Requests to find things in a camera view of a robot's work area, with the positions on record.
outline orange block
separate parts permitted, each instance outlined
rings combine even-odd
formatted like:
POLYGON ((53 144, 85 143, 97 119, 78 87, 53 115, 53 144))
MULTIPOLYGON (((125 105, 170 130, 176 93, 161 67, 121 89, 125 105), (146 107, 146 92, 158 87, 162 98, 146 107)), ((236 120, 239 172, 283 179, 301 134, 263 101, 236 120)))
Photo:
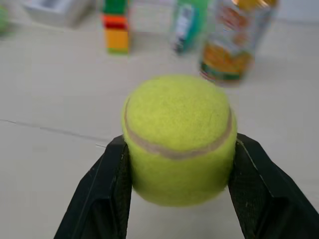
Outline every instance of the orange block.
POLYGON ((123 25, 128 24, 128 20, 124 15, 103 14, 102 15, 102 22, 104 24, 108 24, 108 23, 123 24, 123 25))
POLYGON ((105 38, 107 48, 128 50, 129 48, 129 33, 126 30, 106 29, 105 38))

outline toy block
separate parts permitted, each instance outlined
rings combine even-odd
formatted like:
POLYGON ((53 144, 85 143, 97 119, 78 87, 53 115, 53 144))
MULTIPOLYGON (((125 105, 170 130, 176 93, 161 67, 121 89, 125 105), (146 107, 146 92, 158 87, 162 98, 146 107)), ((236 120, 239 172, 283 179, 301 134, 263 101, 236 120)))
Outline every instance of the toy block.
POLYGON ((111 54, 121 54, 121 55, 127 55, 129 53, 128 49, 112 49, 109 48, 108 52, 111 54))
POLYGON ((129 33, 121 29, 106 29, 105 39, 107 48, 119 51, 128 51, 129 33))
POLYGON ((127 30, 127 25, 122 23, 114 23, 114 22, 107 22, 104 24, 104 27, 107 29, 122 29, 127 30))
POLYGON ((125 15, 127 8, 127 0, 107 0, 103 12, 106 14, 125 15))
POLYGON ((106 28, 128 29, 128 19, 123 15, 102 14, 101 20, 106 28))

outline table surface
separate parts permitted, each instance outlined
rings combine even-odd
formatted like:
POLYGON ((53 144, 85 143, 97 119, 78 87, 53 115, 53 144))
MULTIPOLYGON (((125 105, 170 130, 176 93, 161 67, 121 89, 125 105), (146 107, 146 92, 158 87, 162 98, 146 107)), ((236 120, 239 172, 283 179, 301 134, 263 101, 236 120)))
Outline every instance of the table surface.
MULTIPOLYGON (((99 145, 121 134, 126 96, 153 76, 199 75, 199 53, 176 57, 156 32, 134 33, 129 56, 107 55, 96 25, 17 25, 0 40, 1 238, 53 238, 79 180, 103 153, 99 145)), ((319 26, 275 22, 246 80, 225 89, 239 132, 259 141, 317 210, 318 39, 319 26)), ((128 239, 135 238, 243 236, 225 191, 187 209, 133 193, 128 239)))

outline can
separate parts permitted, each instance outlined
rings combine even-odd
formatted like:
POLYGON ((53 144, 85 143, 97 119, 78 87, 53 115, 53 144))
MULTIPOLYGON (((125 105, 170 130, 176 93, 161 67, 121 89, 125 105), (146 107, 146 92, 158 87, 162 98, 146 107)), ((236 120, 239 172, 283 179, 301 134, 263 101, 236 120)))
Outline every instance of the can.
POLYGON ((214 30, 208 33, 200 62, 209 80, 237 80, 247 72, 277 0, 217 0, 214 30))

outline yellow tennis ball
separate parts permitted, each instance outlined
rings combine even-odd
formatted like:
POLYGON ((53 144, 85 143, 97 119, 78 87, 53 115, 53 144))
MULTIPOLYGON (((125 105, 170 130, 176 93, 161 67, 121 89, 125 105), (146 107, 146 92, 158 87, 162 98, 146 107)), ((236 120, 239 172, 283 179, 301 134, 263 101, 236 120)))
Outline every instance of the yellow tennis ball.
POLYGON ((192 76, 157 77, 128 97, 122 116, 133 187, 145 200, 188 206, 224 190, 237 124, 220 88, 192 76))

